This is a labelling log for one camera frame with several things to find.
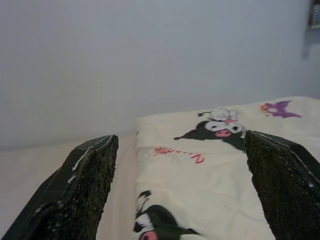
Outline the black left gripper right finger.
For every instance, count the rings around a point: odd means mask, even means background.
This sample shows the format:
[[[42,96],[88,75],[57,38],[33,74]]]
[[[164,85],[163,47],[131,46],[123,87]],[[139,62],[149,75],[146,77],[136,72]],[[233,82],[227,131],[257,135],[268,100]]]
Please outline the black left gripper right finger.
[[[320,238],[320,163],[302,145],[248,130],[244,138],[251,181],[277,240]]]

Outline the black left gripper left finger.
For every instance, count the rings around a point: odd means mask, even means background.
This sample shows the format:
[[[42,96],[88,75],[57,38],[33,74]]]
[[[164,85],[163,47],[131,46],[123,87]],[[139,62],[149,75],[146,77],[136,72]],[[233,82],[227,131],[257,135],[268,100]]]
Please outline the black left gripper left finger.
[[[35,191],[2,239],[94,240],[116,169],[119,138],[76,146]]]

